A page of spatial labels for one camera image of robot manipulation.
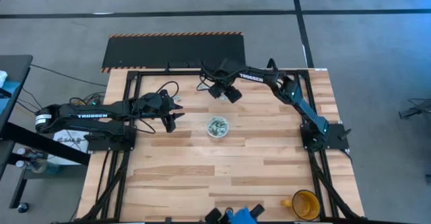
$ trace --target wheel caster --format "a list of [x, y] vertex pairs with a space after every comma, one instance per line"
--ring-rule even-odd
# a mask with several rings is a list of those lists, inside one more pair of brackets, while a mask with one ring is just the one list
[[28, 211], [28, 208], [30, 205], [26, 202], [21, 202], [20, 205], [18, 205], [18, 212], [19, 213], [26, 213]]

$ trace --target small bowl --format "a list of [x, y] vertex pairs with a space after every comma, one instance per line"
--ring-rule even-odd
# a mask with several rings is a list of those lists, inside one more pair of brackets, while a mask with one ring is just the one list
[[211, 120], [209, 120], [207, 124], [207, 132], [211, 137], [220, 138], [226, 136], [229, 131], [229, 123], [228, 121], [221, 117], [221, 116], [215, 116]]

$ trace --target wooden tabletop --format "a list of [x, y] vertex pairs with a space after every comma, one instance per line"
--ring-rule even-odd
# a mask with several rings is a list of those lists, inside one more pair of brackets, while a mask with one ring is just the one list
[[[105, 104], [122, 100], [126, 74], [121, 69], [110, 72]], [[235, 104], [196, 91], [198, 76], [144, 76], [140, 95], [171, 80], [180, 85], [177, 103], [184, 109], [178, 112], [186, 114], [176, 120], [173, 133], [166, 133], [160, 119], [148, 121], [156, 134], [138, 133], [130, 154], [121, 221], [163, 221], [165, 217], [198, 221], [214, 207], [223, 212], [226, 207], [236, 210], [247, 205], [251, 209], [259, 203], [266, 210], [260, 221], [298, 220], [291, 210], [280, 206], [281, 200], [298, 190], [314, 192], [297, 111], [275, 98], [266, 85], [242, 79], [235, 82], [242, 93]], [[311, 69], [310, 80], [318, 114], [338, 122], [328, 71]], [[166, 89], [172, 95], [175, 86]], [[224, 138], [207, 134], [206, 124], [213, 116], [228, 120], [230, 130]], [[147, 130], [141, 122], [137, 125]], [[91, 157], [78, 217], [94, 204], [105, 153]], [[363, 215], [350, 160], [340, 150], [327, 150], [327, 155], [335, 189], [353, 211]], [[322, 189], [330, 216], [327, 193]], [[113, 216], [113, 200], [108, 216]]]

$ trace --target black and orange board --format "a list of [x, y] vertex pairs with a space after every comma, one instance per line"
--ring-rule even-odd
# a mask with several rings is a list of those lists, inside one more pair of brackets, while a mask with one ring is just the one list
[[245, 64], [242, 32], [114, 34], [102, 72], [111, 69], [199, 68], [199, 62], [233, 59]]

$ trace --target yellow mug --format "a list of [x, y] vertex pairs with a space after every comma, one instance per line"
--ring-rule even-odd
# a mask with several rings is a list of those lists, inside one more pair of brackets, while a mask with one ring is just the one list
[[299, 190], [291, 200], [282, 200], [281, 205], [291, 207], [299, 218], [306, 221], [316, 219], [321, 211], [317, 196], [308, 190]]

